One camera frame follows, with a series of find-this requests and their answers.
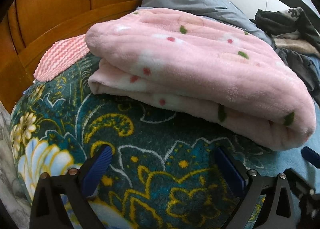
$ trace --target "screw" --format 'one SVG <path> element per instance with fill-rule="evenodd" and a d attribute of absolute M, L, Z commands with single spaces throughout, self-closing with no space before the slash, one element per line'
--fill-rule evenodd
<path fill-rule="evenodd" d="M 280 177 L 281 179 L 286 179 L 286 178 L 287 178 L 287 176 L 285 175 L 285 173 L 280 173 L 280 174 L 279 174 L 279 177 Z"/>
<path fill-rule="evenodd" d="M 76 168 L 72 168 L 72 169 L 69 169 L 68 173 L 73 176 L 78 173 L 78 170 Z"/>
<path fill-rule="evenodd" d="M 258 172 L 256 170 L 254 170 L 254 169 L 250 169 L 249 170 L 249 175 L 250 176 L 256 176 L 257 174 L 258 174 Z"/>
<path fill-rule="evenodd" d="M 44 172 L 44 173 L 42 173 L 42 174 L 40 175 L 40 178 L 41 178 L 41 179 L 45 179 L 45 178 L 47 178 L 47 177 L 49 177 L 49 174 L 48 174 L 47 172 Z"/>

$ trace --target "headboard panel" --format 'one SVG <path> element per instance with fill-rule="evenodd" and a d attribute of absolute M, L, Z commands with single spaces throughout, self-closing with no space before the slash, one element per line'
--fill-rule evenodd
<path fill-rule="evenodd" d="M 12 110 L 54 42 L 83 34 L 97 22 L 120 18 L 140 4 L 141 0 L 15 0 L 0 24 L 6 40 L 0 42 L 0 77 L 5 77 L 0 81 L 0 101 Z M 12 76 L 17 71 L 19 78 Z"/>

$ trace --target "pink striped pillow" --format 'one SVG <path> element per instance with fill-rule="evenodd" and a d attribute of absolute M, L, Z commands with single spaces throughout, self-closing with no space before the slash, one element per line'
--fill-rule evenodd
<path fill-rule="evenodd" d="M 85 34 L 54 43 L 42 56 L 33 74 L 35 79 L 40 82 L 50 81 L 84 57 L 89 52 L 84 38 Z"/>

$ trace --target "blanket fold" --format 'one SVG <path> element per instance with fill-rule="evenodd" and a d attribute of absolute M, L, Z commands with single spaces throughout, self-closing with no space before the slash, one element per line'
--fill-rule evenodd
<path fill-rule="evenodd" d="M 273 150 L 299 147 L 315 130 L 304 83 L 245 31 L 156 8 L 98 23 L 85 41 L 102 57 L 89 79 L 95 94 L 186 112 Z"/>

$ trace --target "folded pink fleece blanket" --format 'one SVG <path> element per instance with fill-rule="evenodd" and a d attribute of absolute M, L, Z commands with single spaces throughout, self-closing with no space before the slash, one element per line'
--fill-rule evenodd
<path fill-rule="evenodd" d="M 186 112 L 275 151 L 299 147 L 316 128 L 304 83 L 268 44 L 232 26 L 142 9 L 95 24 L 85 41 L 102 57 L 94 94 Z"/>

